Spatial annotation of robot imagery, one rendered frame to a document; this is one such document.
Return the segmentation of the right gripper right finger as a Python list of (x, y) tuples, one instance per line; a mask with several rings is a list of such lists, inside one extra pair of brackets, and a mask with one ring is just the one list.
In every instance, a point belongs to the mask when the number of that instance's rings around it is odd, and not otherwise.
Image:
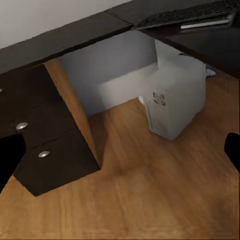
[(227, 135), (224, 151), (240, 173), (240, 135), (229, 133)]

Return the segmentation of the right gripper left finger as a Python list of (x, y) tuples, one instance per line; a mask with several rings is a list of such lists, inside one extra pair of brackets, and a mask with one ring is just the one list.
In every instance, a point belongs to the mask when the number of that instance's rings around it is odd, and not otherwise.
[(22, 133), (0, 138), (0, 193), (24, 156), (26, 144)]

